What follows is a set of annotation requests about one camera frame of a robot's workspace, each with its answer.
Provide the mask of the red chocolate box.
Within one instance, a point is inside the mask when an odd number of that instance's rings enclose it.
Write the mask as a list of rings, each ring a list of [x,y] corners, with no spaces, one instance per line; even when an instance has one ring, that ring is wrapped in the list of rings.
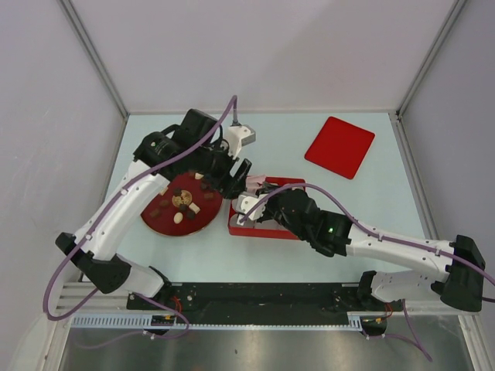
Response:
[[[303,183],[304,179],[297,178],[284,178],[284,177],[267,177],[264,185],[273,185],[275,187],[284,186],[289,183]],[[230,202],[229,206],[229,219],[236,214],[234,211],[233,203],[235,200]],[[288,231],[283,226],[276,223],[274,220],[267,220],[259,223],[257,220],[255,222],[248,220],[247,227],[245,228],[231,228],[228,226],[229,220],[227,222],[227,227],[230,235],[238,237],[259,237],[259,238],[271,238],[280,240],[297,240],[298,237],[293,233]]]

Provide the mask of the round red plate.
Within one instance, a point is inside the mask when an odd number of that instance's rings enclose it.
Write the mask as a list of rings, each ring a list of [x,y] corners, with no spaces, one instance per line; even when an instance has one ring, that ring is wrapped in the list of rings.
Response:
[[[187,172],[177,176],[152,199],[141,213],[141,218],[147,227],[163,236],[184,237],[206,228],[216,218],[220,212],[223,198],[211,188],[204,177],[196,180],[195,174],[195,172]],[[207,184],[210,188],[203,191],[200,188],[201,183]],[[173,195],[173,190],[177,188],[182,190],[180,196]],[[213,193],[215,195],[214,199],[205,200],[204,195],[207,193]],[[167,207],[159,205],[163,199],[169,201]],[[191,210],[189,208],[190,203],[195,203],[200,207],[200,211],[193,220],[186,217],[186,213]],[[177,213],[181,213],[179,211],[180,205],[188,206],[188,210],[182,213],[183,221],[175,224],[173,217]],[[156,217],[151,217],[150,212],[155,209],[159,209],[160,214]]]

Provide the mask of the pink metal tongs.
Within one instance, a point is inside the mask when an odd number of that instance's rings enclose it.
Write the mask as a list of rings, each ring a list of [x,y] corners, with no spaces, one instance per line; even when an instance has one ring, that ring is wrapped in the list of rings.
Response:
[[[265,183],[266,175],[249,175],[246,178],[246,191],[256,193]]]

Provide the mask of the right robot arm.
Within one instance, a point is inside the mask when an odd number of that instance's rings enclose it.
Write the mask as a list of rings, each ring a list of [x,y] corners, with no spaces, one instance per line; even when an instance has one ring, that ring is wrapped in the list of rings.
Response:
[[[377,271],[363,273],[357,290],[362,308],[374,310],[383,302],[437,295],[451,308],[481,311],[486,263],[472,238],[420,240],[384,232],[346,211],[320,209],[304,188],[281,187],[264,201],[263,219],[274,220],[319,254],[366,257],[404,268],[390,277]]]

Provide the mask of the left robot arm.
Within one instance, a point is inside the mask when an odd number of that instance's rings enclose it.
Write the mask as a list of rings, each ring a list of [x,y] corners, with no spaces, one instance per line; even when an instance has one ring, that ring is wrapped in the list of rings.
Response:
[[[153,308],[164,308],[171,299],[166,278],[119,257],[118,247],[148,204],[180,175],[201,174],[224,199],[237,198],[246,189],[251,162],[245,159],[236,173],[230,171],[241,149],[255,138],[248,126],[234,123],[222,129],[209,114],[188,110],[180,124],[144,137],[110,199],[76,233],[61,233],[57,247],[101,293],[125,289],[142,295]]]

